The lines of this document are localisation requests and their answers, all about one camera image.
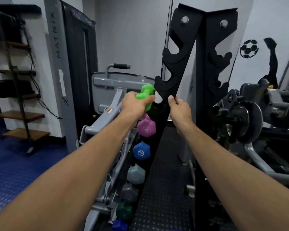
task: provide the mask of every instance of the rubber floor mat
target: rubber floor mat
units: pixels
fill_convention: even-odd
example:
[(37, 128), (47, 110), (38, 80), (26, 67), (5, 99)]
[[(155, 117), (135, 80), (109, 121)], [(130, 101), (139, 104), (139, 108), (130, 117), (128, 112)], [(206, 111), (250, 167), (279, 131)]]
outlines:
[(192, 179), (178, 156), (179, 139), (176, 128), (165, 127), (130, 231), (192, 231), (192, 198), (185, 194)]

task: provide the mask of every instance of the dark green dumbbell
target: dark green dumbbell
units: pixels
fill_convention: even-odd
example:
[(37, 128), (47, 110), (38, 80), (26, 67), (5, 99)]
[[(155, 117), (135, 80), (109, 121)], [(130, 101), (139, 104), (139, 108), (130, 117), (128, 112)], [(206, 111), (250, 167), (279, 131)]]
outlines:
[(139, 190), (134, 188), (131, 183), (125, 183), (122, 187), (121, 198), (129, 203), (137, 201)]
[(128, 202), (118, 203), (116, 214), (118, 219), (128, 221), (133, 217), (133, 209)]

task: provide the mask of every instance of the hand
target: hand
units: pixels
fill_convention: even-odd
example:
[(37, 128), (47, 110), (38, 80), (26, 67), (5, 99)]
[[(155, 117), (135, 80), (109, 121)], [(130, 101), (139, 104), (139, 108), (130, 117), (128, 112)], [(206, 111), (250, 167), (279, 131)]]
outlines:
[(120, 115), (127, 116), (133, 122), (136, 122), (144, 115), (144, 109), (147, 104), (155, 101), (154, 95), (140, 100), (136, 98), (136, 94), (136, 92), (131, 91), (124, 96), (120, 112)]
[(181, 100), (179, 97), (176, 97), (176, 100), (174, 100), (174, 97), (170, 95), (168, 103), (170, 106), (170, 117), (179, 134), (184, 133), (187, 128), (194, 125), (192, 112), (187, 102)]

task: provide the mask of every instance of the wall mural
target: wall mural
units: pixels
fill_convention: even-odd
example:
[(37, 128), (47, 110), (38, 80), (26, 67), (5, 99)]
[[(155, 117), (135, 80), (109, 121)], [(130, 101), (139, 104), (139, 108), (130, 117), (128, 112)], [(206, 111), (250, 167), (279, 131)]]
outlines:
[[(264, 42), (266, 43), (267, 48), (270, 50), (270, 70), (269, 74), (263, 76), (262, 78), (266, 78), (270, 82), (271, 88), (277, 89), (278, 84), (276, 73), (278, 68), (278, 61), (275, 52), (277, 43), (272, 38), (265, 38)], [(240, 55), (246, 59), (252, 58), (257, 54), (258, 50), (258, 41), (247, 40), (240, 47)]]

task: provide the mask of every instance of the soccer ball drawing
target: soccer ball drawing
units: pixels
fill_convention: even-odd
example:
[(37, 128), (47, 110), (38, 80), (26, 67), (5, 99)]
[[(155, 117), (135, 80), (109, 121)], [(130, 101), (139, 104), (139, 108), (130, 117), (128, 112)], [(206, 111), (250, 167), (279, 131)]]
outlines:
[(259, 50), (256, 40), (245, 41), (240, 47), (240, 54), (243, 58), (252, 58)]

